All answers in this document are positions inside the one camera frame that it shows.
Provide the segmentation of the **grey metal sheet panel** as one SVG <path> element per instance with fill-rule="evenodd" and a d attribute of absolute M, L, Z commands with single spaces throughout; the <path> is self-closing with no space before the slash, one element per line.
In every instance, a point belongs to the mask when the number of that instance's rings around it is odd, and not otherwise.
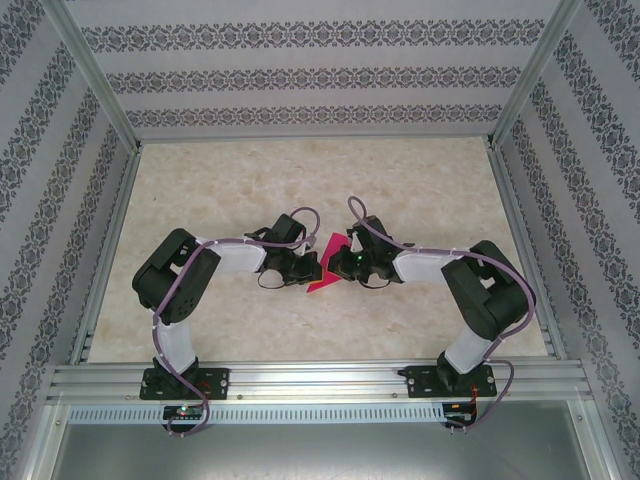
<path fill-rule="evenodd" d="M 70 425 L 54 480 L 591 480 L 568 409 L 507 403 L 479 428 L 434 423 Z"/>

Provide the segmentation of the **pink paper sheet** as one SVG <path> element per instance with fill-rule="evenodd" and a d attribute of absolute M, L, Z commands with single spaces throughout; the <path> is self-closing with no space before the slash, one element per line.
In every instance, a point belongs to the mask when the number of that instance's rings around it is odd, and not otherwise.
<path fill-rule="evenodd" d="M 341 277 L 337 276 L 334 273 L 331 273 L 328 270 L 328 266 L 329 266 L 330 258 L 334 254 L 338 253 L 342 246 L 350 247 L 351 240 L 349 239 L 348 236 L 344 234 L 334 232 L 331 235 L 329 242 L 326 246 L 326 249 L 320 260 L 320 265 L 322 267 L 322 278 L 320 280 L 313 281 L 310 284 L 310 286 L 306 290 L 308 294 L 313 293 L 321 288 L 327 287 L 341 280 Z"/>

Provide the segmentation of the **short aluminium frame strut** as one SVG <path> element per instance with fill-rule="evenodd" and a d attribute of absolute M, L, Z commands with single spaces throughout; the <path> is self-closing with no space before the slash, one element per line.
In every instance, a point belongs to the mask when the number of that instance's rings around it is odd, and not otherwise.
<path fill-rule="evenodd" d="M 593 400 L 569 400 L 567 406 L 590 480 L 623 480 Z"/>
<path fill-rule="evenodd" d="M 52 480 L 71 407 L 45 405 L 17 480 Z"/>

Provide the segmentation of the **aluminium mounting rail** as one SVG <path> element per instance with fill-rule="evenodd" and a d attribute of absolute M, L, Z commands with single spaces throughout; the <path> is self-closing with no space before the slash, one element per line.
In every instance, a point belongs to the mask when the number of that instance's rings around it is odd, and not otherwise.
<path fill-rule="evenodd" d="M 593 391 L 578 360 L 514 357 L 513 383 L 506 398 L 520 400 L 586 400 Z M 230 370 L 230 403 L 373 403 L 408 399 L 407 383 L 398 371 L 426 360 L 361 362 L 214 362 Z M 54 369 L 46 393 L 50 403 L 125 404 L 140 400 L 144 363 L 85 363 Z"/>

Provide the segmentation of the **aluminium side rail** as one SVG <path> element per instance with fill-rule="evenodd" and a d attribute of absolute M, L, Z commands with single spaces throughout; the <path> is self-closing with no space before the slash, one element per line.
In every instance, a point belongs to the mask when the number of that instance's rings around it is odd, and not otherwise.
<path fill-rule="evenodd" d="M 536 317 L 547 352 L 553 354 L 559 360 L 567 360 L 569 356 L 561 338 L 554 311 L 528 236 L 524 217 L 519 208 L 504 160 L 501 153 L 491 146 L 487 148 L 487 156 L 514 239 L 522 272 L 536 295 Z"/>
<path fill-rule="evenodd" d="M 93 280 L 72 344 L 73 349 L 69 354 L 69 365 L 79 365 L 82 362 L 86 340 L 97 325 L 143 149 L 142 144 L 136 147 L 123 170 L 108 229 L 102 241 L 102 249 L 97 259 Z"/>

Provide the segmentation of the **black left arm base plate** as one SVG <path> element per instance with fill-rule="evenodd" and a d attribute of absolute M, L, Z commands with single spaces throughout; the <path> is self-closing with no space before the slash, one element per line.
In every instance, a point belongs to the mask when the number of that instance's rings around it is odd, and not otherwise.
<path fill-rule="evenodd" d="M 186 371 L 183 377 L 208 400 L 226 400 L 230 372 L 222 368 Z M 142 400 L 198 400 L 199 396 L 163 369 L 143 373 L 139 398 Z"/>

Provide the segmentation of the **thin aluminium back rail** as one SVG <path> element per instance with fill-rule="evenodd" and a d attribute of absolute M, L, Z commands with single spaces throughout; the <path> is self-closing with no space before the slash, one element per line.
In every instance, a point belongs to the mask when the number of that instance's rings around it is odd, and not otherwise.
<path fill-rule="evenodd" d="M 155 144 L 186 144 L 186 143 L 212 143 L 212 142 L 253 142 L 253 141 L 298 141 L 298 140 L 355 140 L 355 139 L 462 139 L 462 138 L 481 138 L 485 142 L 493 140 L 492 134 L 479 133 L 461 133 L 461 134 L 398 134 L 398 133 L 381 133 L 381 134 L 313 134 L 313 135 L 227 135 L 227 136 L 201 136 L 201 137 L 165 137 L 165 138 L 147 138 L 139 140 L 140 145 Z"/>

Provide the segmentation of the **aluminium frame post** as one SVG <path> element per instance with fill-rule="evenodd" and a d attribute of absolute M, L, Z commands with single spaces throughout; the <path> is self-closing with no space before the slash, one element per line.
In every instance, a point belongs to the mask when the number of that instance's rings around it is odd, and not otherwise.
<path fill-rule="evenodd" d="M 39 1 L 74 58 L 87 84 L 104 109 L 119 138 L 129 152 L 137 151 L 140 146 L 140 139 L 121 107 L 80 27 L 66 6 L 65 0 Z"/>
<path fill-rule="evenodd" d="M 539 42 L 536 44 L 533 53 L 504 105 L 494 129 L 487 136 L 486 146 L 489 149 L 495 150 L 504 143 L 512 125 L 520 114 L 527 98 L 552 57 L 553 51 L 559 44 L 581 3 L 582 0 L 558 1 L 549 22 L 540 36 Z"/>

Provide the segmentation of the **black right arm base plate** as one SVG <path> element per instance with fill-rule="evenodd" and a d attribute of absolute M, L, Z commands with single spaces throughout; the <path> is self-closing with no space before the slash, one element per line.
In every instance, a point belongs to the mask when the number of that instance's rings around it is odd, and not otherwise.
<path fill-rule="evenodd" d="M 480 398 L 497 396 L 493 370 L 486 364 L 464 375 L 427 365 L 407 366 L 403 372 L 410 398 L 471 397 L 473 392 Z"/>

